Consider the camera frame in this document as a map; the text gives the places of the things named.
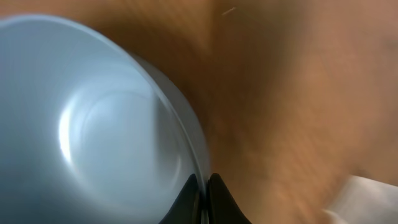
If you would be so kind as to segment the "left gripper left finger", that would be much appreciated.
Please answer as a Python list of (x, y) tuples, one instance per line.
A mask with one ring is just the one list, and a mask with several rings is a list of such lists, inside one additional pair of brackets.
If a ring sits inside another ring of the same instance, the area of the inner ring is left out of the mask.
[(172, 207), (160, 224), (200, 224), (201, 193), (197, 177), (192, 174), (187, 179)]

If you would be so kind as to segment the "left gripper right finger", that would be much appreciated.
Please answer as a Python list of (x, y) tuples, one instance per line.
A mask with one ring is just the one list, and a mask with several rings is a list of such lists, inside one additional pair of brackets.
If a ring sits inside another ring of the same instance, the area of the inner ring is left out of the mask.
[(207, 184), (207, 210), (211, 224), (251, 224), (217, 173)]

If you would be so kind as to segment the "dark blue bowl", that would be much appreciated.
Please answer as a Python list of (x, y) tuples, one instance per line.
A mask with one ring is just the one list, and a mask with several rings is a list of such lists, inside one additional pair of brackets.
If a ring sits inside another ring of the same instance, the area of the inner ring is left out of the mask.
[(206, 140), (160, 70), (64, 18), (1, 20), (2, 223), (160, 223), (192, 174), (206, 223)]

